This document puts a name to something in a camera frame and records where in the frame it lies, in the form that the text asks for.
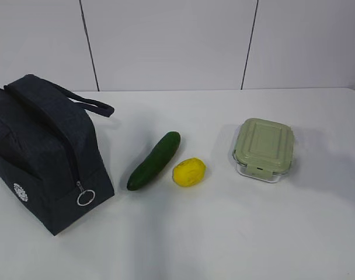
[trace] green cucumber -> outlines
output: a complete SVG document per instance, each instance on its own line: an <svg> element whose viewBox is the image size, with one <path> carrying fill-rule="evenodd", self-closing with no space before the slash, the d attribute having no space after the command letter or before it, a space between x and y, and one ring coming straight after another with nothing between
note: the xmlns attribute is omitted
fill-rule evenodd
<svg viewBox="0 0 355 280"><path fill-rule="evenodd" d="M152 181L169 163L180 145L180 134L170 131L155 145L151 153L132 172L127 189L136 191Z"/></svg>

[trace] lunch bag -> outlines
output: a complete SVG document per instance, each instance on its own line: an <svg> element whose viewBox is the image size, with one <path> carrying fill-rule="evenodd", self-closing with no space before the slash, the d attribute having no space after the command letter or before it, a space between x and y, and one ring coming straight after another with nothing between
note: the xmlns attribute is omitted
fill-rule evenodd
<svg viewBox="0 0 355 280"><path fill-rule="evenodd" d="M0 89L0 177L53 235L114 196L85 110L114 112L34 75Z"/></svg>

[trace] green lid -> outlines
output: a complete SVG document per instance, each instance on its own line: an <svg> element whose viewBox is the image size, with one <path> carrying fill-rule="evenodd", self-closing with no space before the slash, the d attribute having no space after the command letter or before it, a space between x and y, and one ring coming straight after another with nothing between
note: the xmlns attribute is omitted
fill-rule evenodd
<svg viewBox="0 0 355 280"><path fill-rule="evenodd" d="M250 118L241 126L234 157L247 172L260 178L289 171L293 158L294 135L290 127Z"/></svg>

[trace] food container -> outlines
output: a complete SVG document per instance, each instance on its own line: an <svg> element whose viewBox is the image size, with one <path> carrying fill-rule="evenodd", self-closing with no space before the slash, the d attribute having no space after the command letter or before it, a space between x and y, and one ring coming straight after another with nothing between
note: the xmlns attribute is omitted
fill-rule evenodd
<svg viewBox="0 0 355 280"><path fill-rule="evenodd" d="M293 159L294 135L285 124L250 118L241 126L233 157L241 175L275 183Z"/></svg>

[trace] yellow lemon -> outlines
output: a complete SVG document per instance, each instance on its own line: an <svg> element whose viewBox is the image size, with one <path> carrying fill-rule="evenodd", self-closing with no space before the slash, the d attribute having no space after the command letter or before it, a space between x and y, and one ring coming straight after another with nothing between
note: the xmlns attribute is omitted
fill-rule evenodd
<svg viewBox="0 0 355 280"><path fill-rule="evenodd" d="M173 180L182 187L190 187L199 183L205 175L206 166L202 160L193 157L179 163L173 169Z"/></svg>

